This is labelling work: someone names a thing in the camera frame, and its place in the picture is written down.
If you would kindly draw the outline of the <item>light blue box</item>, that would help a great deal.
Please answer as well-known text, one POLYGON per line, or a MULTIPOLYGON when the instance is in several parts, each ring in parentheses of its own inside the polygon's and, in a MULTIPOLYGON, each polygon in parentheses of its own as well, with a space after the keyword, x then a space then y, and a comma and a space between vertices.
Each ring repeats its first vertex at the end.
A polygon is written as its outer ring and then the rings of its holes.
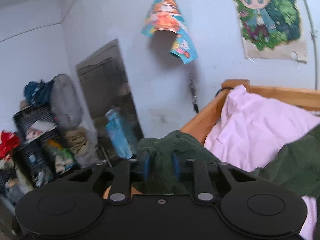
POLYGON ((121 116, 116 109, 110 109, 106 114, 106 131, 114 147, 116 155, 121 159, 130 159, 133 156, 131 147, 121 124, 121 116))

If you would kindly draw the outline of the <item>pink bed sheet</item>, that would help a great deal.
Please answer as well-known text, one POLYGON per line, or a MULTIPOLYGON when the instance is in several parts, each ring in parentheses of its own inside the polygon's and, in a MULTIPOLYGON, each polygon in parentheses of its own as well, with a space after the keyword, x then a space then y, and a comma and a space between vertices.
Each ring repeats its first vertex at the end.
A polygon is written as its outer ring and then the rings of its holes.
POLYGON ((227 162, 302 197, 308 208, 300 231, 319 239, 319 117, 276 99, 231 90, 205 148, 227 162))

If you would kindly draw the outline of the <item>grey metal door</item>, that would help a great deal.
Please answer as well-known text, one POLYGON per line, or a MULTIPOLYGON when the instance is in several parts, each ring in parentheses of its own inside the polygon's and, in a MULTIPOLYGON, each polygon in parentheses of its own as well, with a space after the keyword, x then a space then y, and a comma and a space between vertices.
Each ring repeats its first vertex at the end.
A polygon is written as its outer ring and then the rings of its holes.
POLYGON ((121 56, 119 41, 114 39, 76 65, 80 86, 98 137, 98 153, 108 157, 111 165, 121 160, 107 131, 108 111, 119 114, 137 143, 143 132, 121 56))

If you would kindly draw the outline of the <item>grey round fan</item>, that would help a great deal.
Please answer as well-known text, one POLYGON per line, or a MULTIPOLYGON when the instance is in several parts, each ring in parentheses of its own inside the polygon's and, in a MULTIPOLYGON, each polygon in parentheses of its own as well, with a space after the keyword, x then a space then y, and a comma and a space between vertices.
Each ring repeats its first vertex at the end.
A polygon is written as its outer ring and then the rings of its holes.
POLYGON ((66 74, 55 76, 53 81, 51 111, 62 129, 74 129, 80 125, 83 111, 73 81, 66 74))

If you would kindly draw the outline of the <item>cluttered storage shelf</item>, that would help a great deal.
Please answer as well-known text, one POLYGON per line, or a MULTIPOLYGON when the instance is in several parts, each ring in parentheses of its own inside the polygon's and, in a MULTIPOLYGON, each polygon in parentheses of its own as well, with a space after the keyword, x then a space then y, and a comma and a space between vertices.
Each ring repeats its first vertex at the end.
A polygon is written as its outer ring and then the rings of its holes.
POLYGON ((1 195, 15 206, 34 188, 91 165, 86 130, 63 129, 50 105, 13 116, 16 132, 1 131, 1 195))

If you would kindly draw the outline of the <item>orange-haired anime poster curled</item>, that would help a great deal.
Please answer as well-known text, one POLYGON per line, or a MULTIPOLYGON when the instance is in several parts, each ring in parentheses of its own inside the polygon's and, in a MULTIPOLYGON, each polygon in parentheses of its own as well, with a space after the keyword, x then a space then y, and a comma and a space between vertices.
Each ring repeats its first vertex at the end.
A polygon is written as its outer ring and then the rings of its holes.
POLYGON ((158 31, 168 31, 176 35, 170 50, 172 56, 181 59, 184 64, 198 58, 176 0, 154 0, 146 15, 142 34, 153 37, 158 31))

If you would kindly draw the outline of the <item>blond anime character poster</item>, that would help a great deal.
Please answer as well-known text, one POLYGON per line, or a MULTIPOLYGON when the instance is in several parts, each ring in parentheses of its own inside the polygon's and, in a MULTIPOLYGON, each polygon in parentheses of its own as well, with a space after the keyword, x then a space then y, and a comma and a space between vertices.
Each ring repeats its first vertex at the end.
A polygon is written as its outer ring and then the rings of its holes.
POLYGON ((246 59, 306 63, 308 45, 296 0, 234 0, 246 59))

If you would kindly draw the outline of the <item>wooden bed frame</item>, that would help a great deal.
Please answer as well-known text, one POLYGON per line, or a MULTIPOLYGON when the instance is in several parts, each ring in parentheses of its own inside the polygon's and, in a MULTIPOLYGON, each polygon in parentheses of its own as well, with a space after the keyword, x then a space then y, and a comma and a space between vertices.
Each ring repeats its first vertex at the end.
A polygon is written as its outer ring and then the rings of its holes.
MULTIPOLYGON (((204 142, 211 129, 219 122, 227 96, 234 88, 221 91, 212 102, 180 131, 173 131, 162 139, 146 138, 139 142, 139 149, 151 154, 151 174, 147 181, 133 184, 132 189, 134 193, 178 194, 187 193, 190 190, 188 183, 180 183, 174 177, 170 164, 171 151, 175 151, 182 158, 198 157, 201 160, 213 163, 220 161, 212 152, 205 148, 204 142)), ((312 111, 309 108, 296 105, 296 100, 319 97, 319 93, 310 90, 303 92, 295 89, 270 87, 245 87, 245 89, 249 93, 258 94, 267 99, 276 99, 283 103, 302 108, 310 113, 312 111)))

